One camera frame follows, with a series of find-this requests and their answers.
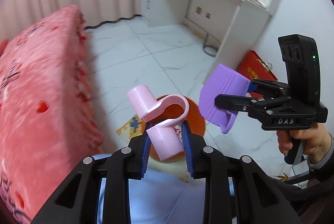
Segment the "right forearm grey cuff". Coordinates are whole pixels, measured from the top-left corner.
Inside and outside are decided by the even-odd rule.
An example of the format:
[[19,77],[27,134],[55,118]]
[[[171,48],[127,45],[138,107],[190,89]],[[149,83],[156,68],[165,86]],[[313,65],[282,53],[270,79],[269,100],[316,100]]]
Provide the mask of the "right forearm grey cuff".
[[333,156],[333,137],[327,133],[325,142],[318,149],[307,157],[307,164],[311,172],[319,171]]

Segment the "right hand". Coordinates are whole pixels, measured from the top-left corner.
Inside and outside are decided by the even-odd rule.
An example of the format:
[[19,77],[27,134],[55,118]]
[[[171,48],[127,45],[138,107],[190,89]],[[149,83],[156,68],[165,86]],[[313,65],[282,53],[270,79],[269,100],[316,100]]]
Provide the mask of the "right hand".
[[289,132],[277,131],[276,135],[279,151],[282,154],[288,154],[293,147],[291,138],[294,138],[306,141],[304,154],[309,156],[325,142],[328,137],[327,133],[325,126],[320,123],[314,123],[311,128],[307,130],[290,130]]

